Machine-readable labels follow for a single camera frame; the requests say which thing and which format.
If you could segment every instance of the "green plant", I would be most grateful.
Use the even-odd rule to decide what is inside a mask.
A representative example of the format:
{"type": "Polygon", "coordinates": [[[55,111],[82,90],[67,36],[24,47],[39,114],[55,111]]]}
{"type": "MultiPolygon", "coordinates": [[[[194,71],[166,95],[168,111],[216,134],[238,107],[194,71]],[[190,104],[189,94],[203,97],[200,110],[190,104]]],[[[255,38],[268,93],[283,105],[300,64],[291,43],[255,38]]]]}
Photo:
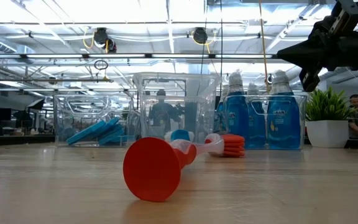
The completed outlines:
{"type": "Polygon", "coordinates": [[[346,102],[344,91],[337,94],[331,87],[327,91],[316,89],[310,93],[306,104],[306,119],[308,121],[347,120],[354,113],[354,109],[348,107],[346,102]]]}

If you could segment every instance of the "potted plant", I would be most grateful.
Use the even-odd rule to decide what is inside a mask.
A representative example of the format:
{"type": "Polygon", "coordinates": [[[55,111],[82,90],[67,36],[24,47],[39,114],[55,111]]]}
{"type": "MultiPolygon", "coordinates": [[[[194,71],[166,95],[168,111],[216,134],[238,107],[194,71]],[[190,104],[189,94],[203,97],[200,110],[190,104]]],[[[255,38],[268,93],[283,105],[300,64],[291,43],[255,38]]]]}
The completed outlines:
{"type": "Polygon", "coordinates": [[[354,109],[346,105],[344,91],[337,94],[330,87],[327,91],[315,90],[306,104],[306,127],[313,147],[341,147],[349,139],[348,119],[354,109]]]}

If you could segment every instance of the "white pot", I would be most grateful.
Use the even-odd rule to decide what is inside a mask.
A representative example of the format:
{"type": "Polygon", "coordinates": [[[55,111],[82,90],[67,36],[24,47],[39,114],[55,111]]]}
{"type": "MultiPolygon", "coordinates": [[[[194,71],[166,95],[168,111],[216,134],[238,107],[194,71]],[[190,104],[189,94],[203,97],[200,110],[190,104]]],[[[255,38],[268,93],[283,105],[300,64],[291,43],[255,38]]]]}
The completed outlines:
{"type": "Polygon", "coordinates": [[[306,127],[313,147],[343,148],[349,139],[347,121],[307,121],[306,127]]]}

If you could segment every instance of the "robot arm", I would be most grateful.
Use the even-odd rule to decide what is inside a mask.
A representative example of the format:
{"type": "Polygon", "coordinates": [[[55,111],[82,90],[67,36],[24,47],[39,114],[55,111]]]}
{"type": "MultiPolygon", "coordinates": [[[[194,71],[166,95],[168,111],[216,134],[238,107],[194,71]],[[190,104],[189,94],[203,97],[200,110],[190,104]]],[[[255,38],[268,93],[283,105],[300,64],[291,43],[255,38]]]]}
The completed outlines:
{"type": "Polygon", "coordinates": [[[358,70],[358,2],[337,0],[330,16],[314,24],[308,40],[277,52],[277,57],[302,68],[299,75],[303,89],[313,91],[318,74],[337,67],[358,70]]]}

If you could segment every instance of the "table surface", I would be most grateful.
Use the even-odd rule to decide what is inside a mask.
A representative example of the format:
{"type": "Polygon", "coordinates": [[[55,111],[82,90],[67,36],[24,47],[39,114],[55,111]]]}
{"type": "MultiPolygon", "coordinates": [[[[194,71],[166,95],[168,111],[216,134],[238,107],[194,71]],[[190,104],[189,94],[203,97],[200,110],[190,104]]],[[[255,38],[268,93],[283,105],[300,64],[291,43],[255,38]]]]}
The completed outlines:
{"type": "Polygon", "coordinates": [[[358,223],[358,150],[200,155],[164,203],[129,192],[125,151],[0,146],[0,223],[358,223]]]}

